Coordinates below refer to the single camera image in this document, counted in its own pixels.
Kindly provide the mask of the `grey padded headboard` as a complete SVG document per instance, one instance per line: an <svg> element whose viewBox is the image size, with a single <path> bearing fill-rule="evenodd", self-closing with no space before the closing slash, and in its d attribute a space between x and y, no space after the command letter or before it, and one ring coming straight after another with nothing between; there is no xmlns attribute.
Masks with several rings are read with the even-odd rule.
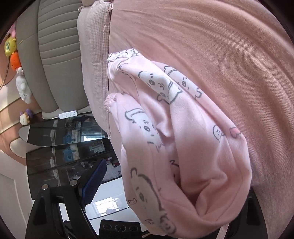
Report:
<svg viewBox="0 0 294 239"><path fill-rule="evenodd" d="M44 119L90 112L77 30L81 1L34 1L16 21L25 78Z"/></svg>

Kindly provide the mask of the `purple white plush toy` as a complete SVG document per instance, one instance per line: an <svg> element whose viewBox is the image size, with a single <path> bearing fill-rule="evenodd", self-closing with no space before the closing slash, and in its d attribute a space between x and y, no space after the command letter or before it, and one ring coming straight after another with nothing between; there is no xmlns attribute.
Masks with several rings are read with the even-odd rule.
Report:
<svg viewBox="0 0 294 239"><path fill-rule="evenodd" d="M33 112L30 109L20 113L19 122L21 125L25 126L31 123L33 118Z"/></svg>

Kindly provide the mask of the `pink bed sheet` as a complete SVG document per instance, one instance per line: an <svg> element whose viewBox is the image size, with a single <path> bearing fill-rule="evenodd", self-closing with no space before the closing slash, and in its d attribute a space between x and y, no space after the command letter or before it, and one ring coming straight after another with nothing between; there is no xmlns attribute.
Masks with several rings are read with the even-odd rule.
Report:
<svg viewBox="0 0 294 239"><path fill-rule="evenodd" d="M109 51L184 73L247 139L269 238L293 218L293 43L258 1L114 1Z"/></svg>

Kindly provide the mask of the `yellow plush toy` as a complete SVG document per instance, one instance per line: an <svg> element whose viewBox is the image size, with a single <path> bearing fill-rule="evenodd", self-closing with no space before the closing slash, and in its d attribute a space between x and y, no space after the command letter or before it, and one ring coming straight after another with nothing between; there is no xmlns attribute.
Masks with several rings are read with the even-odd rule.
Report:
<svg viewBox="0 0 294 239"><path fill-rule="evenodd" d="M4 53L10 57L17 50L16 38L9 37L4 44Z"/></svg>

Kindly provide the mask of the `orange plush toy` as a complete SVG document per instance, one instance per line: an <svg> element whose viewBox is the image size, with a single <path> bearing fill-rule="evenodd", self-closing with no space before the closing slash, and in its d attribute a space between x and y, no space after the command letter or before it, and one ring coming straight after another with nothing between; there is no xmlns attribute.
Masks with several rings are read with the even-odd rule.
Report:
<svg viewBox="0 0 294 239"><path fill-rule="evenodd" d="M19 54L17 51L11 54L10 65L13 71L16 71L19 67L21 67L21 62L20 62Z"/></svg>

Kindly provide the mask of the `beige waffle pillow near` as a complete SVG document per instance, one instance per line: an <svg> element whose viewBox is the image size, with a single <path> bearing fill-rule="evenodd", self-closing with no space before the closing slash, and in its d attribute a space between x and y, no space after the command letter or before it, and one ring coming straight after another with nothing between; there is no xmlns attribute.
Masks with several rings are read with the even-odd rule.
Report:
<svg viewBox="0 0 294 239"><path fill-rule="evenodd" d="M83 3L77 19L85 94L97 124L110 135L109 113L104 102L109 94L107 76L112 3Z"/></svg>

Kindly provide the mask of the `white power strip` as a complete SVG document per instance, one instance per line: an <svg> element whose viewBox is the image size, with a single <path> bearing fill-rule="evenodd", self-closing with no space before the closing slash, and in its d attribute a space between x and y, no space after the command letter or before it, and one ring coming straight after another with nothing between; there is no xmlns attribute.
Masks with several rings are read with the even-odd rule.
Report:
<svg viewBox="0 0 294 239"><path fill-rule="evenodd" d="M62 120L62 119L67 119L67 118L70 118L70 117L75 117L77 116L77 111L76 110L73 110L73 111L70 111L70 112L64 112L64 113L60 113L59 114L59 118Z"/></svg>

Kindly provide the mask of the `black glass display cabinet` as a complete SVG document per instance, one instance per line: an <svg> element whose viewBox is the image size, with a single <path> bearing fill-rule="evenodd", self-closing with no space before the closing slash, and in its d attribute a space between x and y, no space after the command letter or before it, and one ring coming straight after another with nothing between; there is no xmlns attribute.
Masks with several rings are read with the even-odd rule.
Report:
<svg viewBox="0 0 294 239"><path fill-rule="evenodd" d="M19 129L19 136L37 147L26 154L32 199L43 184L65 186L101 160L107 164L103 182L121 177L121 167L107 133L90 113L28 124Z"/></svg>

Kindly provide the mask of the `pink cartoon print pajama pants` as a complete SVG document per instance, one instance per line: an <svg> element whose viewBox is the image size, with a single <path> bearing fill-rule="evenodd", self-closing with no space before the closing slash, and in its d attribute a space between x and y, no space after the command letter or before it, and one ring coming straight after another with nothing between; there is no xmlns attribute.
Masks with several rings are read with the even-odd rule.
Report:
<svg viewBox="0 0 294 239"><path fill-rule="evenodd" d="M201 238L233 221L250 190L245 137L177 69L131 48L108 56L105 100L121 137L126 201L150 233Z"/></svg>

